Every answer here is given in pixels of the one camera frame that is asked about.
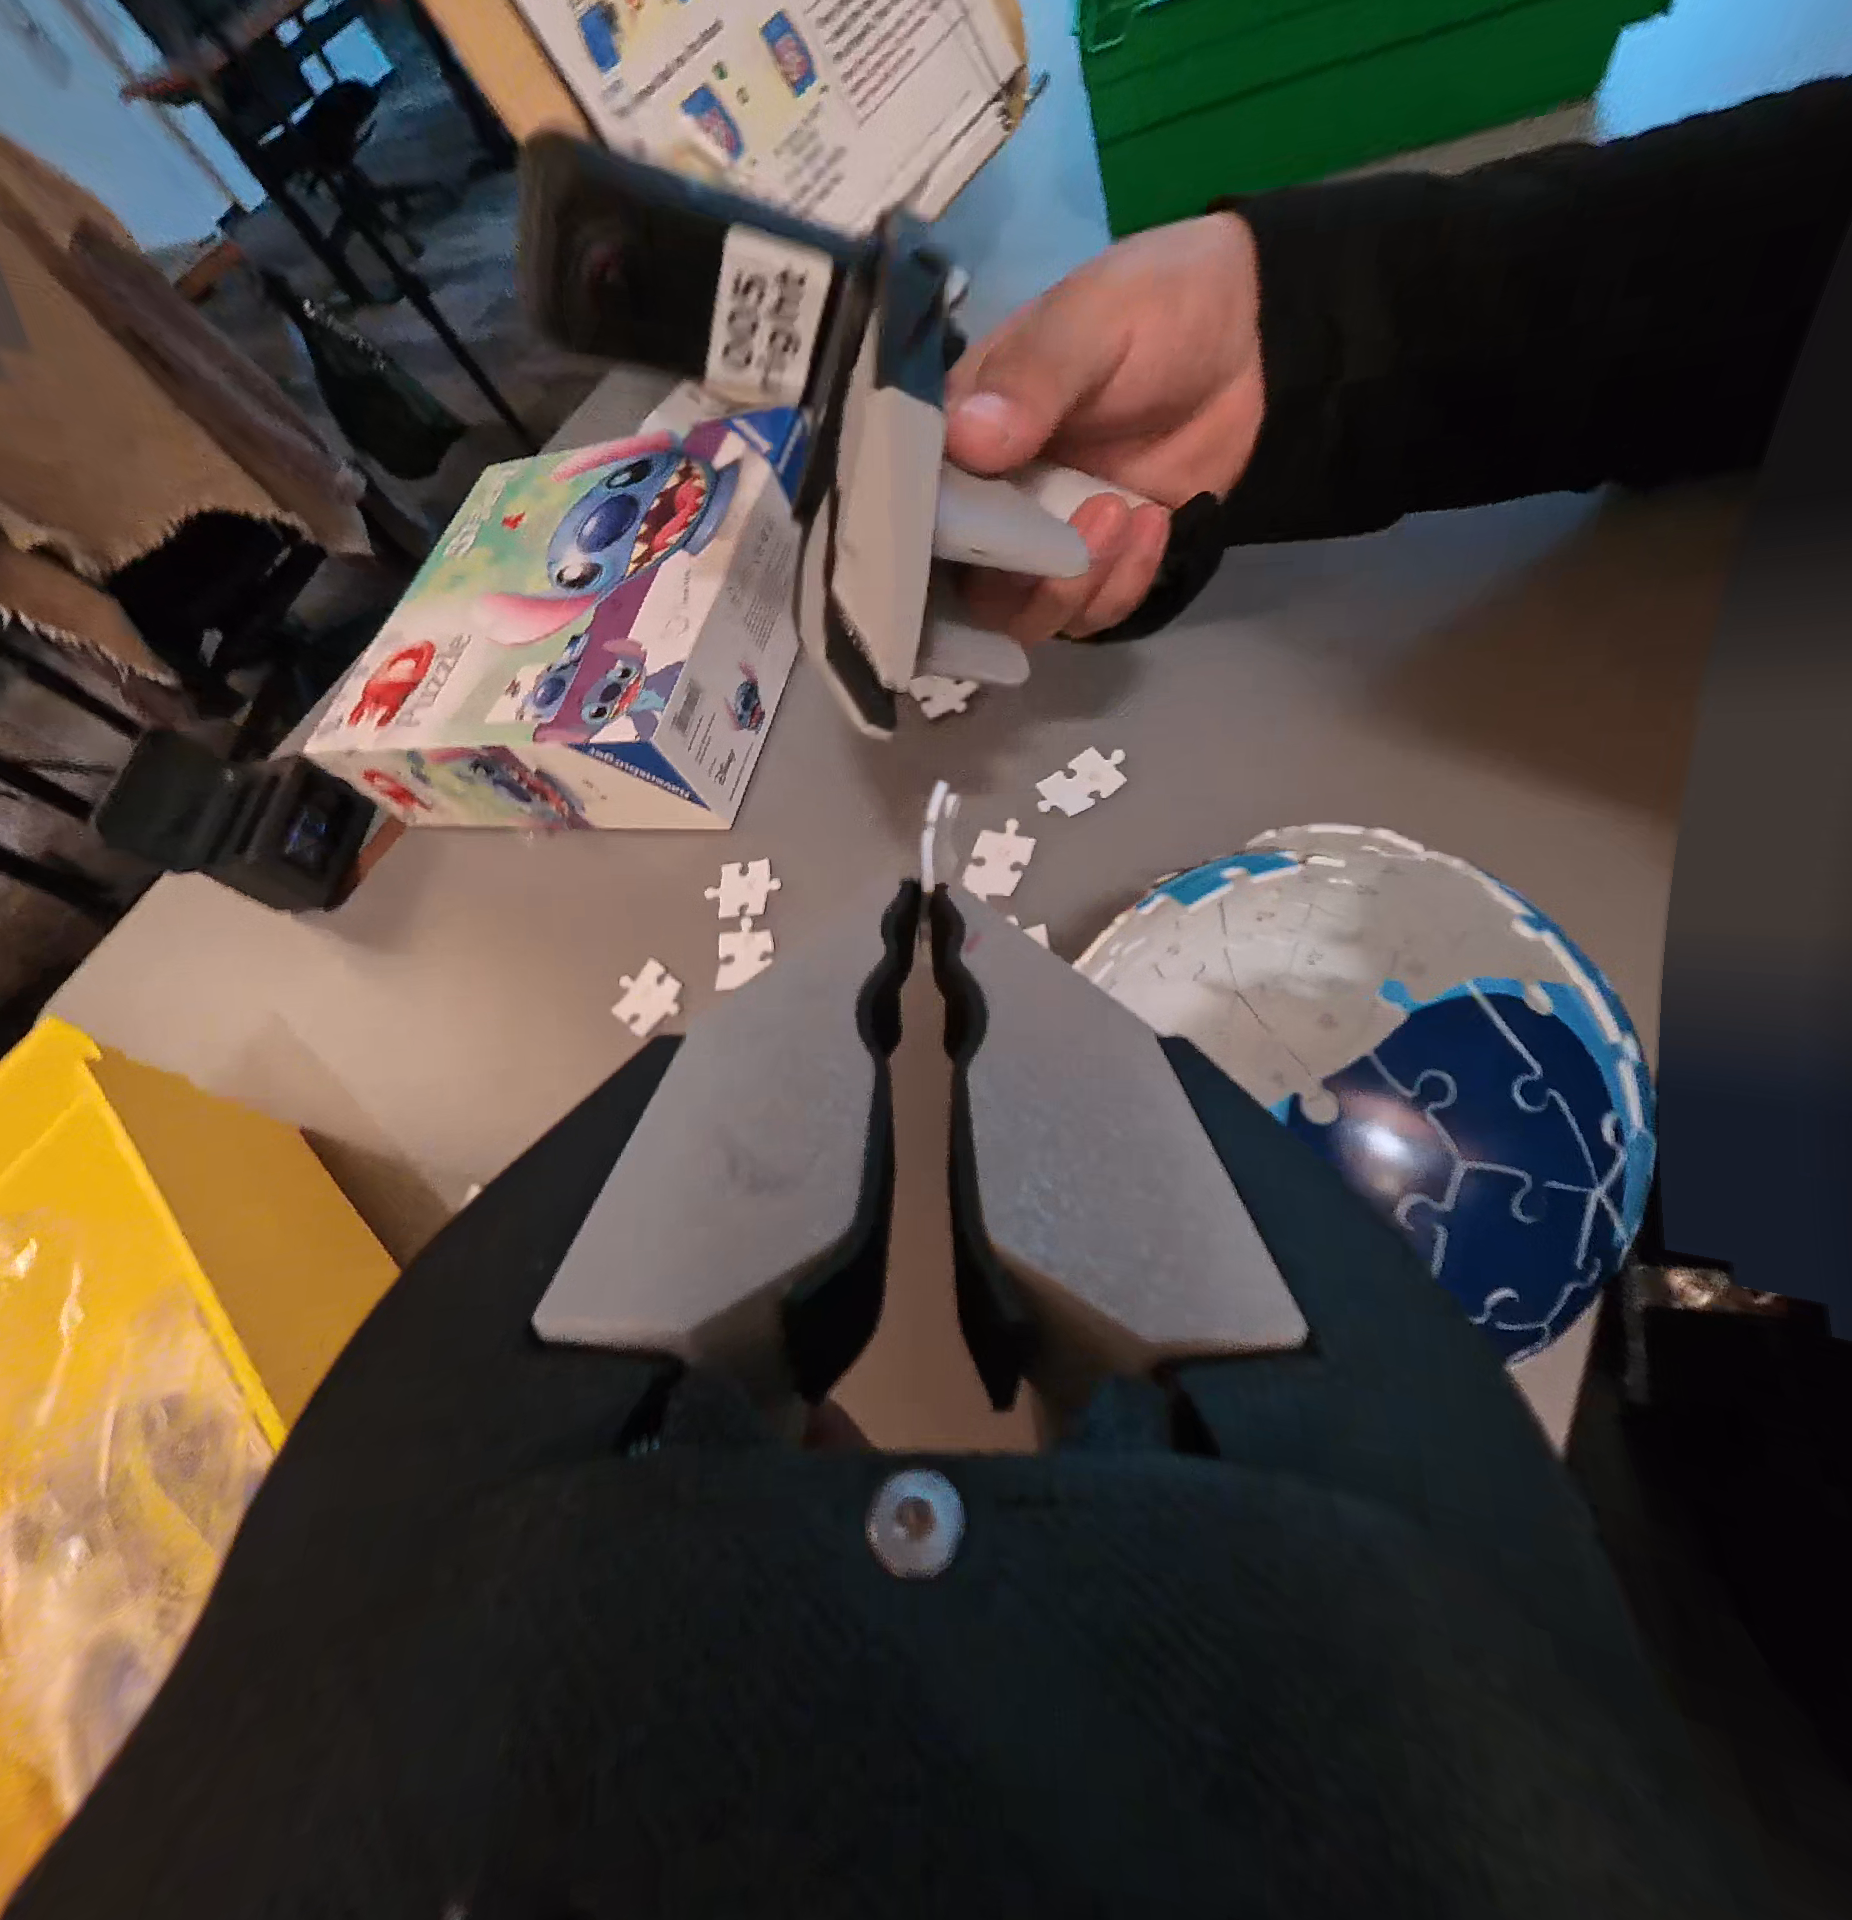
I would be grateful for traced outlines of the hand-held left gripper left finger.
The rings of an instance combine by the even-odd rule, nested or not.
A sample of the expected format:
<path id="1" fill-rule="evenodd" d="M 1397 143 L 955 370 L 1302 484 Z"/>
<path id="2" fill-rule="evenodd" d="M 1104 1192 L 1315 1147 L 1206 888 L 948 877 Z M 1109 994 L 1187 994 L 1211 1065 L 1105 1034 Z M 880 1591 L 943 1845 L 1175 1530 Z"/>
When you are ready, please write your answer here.
<path id="1" fill-rule="evenodd" d="M 921 884 L 879 881 L 678 1038 L 532 1316 L 544 1343 L 829 1397 L 886 1305 L 917 922 Z"/>

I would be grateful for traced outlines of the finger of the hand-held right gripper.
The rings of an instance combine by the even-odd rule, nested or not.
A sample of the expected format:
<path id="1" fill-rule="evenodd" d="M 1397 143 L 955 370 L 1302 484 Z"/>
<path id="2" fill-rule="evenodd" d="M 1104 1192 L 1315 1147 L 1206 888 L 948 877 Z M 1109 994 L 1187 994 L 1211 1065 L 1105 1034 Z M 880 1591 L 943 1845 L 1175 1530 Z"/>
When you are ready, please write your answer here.
<path id="1" fill-rule="evenodd" d="M 835 500 L 820 498 L 803 536 L 794 571 L 794 636 L 820 682 L 833 691 L 843 717 L 869 742 L 891 742 L 898 698 L 879 679 L 856 631 L 840 613 L 833 592 Z"/>
<path id="2" fill-rule="evenodd" d="M 843 406 L 829 613 L 875 686 L 906 691 L 931 587 L 943 413 L 875 365 L 856 365 Z"/>

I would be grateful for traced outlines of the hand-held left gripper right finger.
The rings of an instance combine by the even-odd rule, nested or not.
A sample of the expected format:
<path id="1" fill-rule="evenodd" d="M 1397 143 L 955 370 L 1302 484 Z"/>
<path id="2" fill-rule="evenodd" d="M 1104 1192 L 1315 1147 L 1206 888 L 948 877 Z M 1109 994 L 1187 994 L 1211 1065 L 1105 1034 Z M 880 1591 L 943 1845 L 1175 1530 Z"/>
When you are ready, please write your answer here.
<path id="1" fill-rule="evenodd" d="M 957 1326 L 985 1401 L 1289 1355 L 1306 1316 L 1155 1029 L 957 884 L 927 901 Z"/>

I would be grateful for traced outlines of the blue monster puzzle ball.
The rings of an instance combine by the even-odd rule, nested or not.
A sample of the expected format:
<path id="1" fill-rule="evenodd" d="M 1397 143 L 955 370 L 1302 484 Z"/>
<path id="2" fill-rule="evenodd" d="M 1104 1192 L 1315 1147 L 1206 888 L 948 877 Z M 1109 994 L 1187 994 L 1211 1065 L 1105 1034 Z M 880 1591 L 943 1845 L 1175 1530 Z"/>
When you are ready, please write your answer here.
<path id="1" fill-rule="evenodd" d="M 1656 1184 L 1624 1003 L 1508 881 L 1310 825 L 1163 877 L 1076 968 L 1309 1144 L 1508 1364 L 1623 1272 Z"/>

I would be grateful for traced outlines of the person's right forearm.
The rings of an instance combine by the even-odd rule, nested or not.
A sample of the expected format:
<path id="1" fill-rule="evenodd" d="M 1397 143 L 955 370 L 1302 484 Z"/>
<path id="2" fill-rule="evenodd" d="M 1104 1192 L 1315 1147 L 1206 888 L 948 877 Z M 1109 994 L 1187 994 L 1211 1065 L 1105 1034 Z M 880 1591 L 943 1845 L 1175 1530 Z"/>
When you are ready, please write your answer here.
<path id="1" fill-rule="evenodd" d="M 1651 492 L 1756 467 L 1773 444 L 1852 228 L 1852 75 L 1213 211 L 1254 233 L 1266 370 L 1225 546 Z"/>

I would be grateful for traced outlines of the person's right hand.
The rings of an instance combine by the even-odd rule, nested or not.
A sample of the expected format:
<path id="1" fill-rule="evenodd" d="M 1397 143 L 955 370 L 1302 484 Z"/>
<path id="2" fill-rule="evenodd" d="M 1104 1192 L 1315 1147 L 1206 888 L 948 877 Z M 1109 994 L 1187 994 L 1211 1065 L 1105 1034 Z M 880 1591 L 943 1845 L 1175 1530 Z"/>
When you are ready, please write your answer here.
<path id="1" fill-rule="evenodd" d="M 1266 406 L 1260 253 L 1231 209 L 1124 237 L 1019 306 L 948 375 L 945 451 L 980 477 L 1055 463 L 1109 489 L 1070 517 L 1091 570 L 970 571 L 973 623 L 1041 643 L 1129 621 L 1173 514 L 1240 484 Z"/>

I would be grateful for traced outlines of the yellow plastic bin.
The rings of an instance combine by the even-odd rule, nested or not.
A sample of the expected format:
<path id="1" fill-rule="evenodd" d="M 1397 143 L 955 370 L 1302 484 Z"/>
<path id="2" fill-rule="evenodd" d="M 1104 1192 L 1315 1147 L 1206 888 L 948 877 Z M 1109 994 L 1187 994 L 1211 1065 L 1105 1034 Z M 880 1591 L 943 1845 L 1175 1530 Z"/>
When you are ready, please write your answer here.
<path id="1" fill-rule="evenodd" d="M 396 1265 L 290 1125 L 42 1017 L 0 1061 L 0 1216 L 192 1287 L 273 1461 Z M 0 1760 L 0 1907 L 67 1817 Z"/>

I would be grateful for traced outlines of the brown torn cardboard sheet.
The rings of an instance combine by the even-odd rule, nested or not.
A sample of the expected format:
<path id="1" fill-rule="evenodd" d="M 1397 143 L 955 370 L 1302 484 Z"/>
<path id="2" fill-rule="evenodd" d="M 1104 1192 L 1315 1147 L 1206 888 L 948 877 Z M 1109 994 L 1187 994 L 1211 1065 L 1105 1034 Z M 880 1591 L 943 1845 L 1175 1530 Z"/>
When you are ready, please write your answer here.
<path id="1" fill-rule="evenodd" d="M 176 536 L 370 559 L 363 477 L 66 171 L 0 134 L 0 619 L 172 686 L 113 592 Z"/>

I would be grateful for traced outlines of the green crate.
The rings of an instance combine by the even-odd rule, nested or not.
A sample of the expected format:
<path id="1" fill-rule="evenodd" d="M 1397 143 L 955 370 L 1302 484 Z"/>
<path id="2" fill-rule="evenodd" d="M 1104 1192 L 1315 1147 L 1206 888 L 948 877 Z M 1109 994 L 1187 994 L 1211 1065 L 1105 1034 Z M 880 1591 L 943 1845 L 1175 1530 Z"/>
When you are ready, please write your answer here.
<path id="1" fill-rule="evenodd" d="M 1666 3 L 1078 3 L 1113 237 L 1578 106 Z"/>

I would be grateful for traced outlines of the black device with screen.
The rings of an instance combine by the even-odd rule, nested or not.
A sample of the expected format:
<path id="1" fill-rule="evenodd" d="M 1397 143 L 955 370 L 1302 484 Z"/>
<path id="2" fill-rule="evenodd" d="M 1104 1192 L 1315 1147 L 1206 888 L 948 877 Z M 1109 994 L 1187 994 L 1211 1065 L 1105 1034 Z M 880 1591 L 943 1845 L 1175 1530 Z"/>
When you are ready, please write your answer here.
<path id="1" fill-rule="evenodd" d="M 346 896 L 379 819 L 371 798 L 311 760 L 231 763 L 179 731 L 148 731 L 91 807 L 112 852 L 285 916 Z"/>

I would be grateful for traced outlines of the clear plastic bag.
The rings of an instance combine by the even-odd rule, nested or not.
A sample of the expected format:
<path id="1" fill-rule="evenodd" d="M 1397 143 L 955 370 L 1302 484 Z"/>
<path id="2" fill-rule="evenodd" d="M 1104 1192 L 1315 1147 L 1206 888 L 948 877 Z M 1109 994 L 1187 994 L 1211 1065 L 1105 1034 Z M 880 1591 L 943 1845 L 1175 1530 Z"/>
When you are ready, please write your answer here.
<path id="1" fill-rule="evenodd" d="M 270 1461 L 192 1287 L 0 1216 L 0 1760 L 51 1814 L 145 1718 Z"/>

